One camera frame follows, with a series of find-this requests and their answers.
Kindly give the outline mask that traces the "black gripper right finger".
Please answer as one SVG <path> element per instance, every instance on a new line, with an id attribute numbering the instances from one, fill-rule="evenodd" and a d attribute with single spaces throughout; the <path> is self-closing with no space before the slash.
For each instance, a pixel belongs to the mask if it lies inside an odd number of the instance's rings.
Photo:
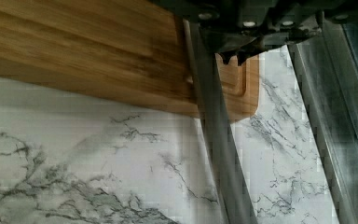
<path id="1" fill-rule="evenodd" d="M 285 45 L 294 45 L 306 41 L 322 33 L 321 27 L 312 29 L 289 29 L 269 35 L 258 37 L 253 42 L 243 46 L 237 53 L 238 66 L 241 66 L 247 59 L 265 51 L 278 49 Z"/>

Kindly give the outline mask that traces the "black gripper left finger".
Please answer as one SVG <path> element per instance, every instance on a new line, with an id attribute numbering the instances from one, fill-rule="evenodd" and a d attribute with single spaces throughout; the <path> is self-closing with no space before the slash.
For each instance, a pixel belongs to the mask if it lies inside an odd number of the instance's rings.
<path id="1" fill-rule="evenodd" d="M 238 55 L 241 47 L 255 40 L 254 36 L 245 35 L 243 32 L 227 32 L 210 27 L 200 26 L 199 32 L 205 48 L 219 54 L 223 64 L 229 64 L 230 59 Z"/>

